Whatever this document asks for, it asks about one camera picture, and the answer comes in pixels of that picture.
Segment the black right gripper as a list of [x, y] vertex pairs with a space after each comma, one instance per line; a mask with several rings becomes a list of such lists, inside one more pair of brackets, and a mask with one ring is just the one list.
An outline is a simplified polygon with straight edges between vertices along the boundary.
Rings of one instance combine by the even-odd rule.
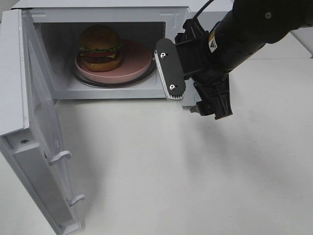
[[209, 32], [198, 19], [187, 19], [184, 33], [175, 37], [175, 98], [183, 96], [189, 77], [201, 98], [190, 109], [201, 116], [215, 115], [215, 120], [232, 115], [229, 74], [209, 60]]

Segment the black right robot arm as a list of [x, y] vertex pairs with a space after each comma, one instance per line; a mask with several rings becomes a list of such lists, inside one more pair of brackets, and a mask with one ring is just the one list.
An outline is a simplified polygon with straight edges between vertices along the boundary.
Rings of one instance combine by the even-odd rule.
[[191, 112], [215, 119], [231, 115], [229, 73], [264, 45], [312, 24], [310, 0], [236, 0], [210, 31], [197, 16], [186, 20], [175, 43], [183, 72], [201, 98]]

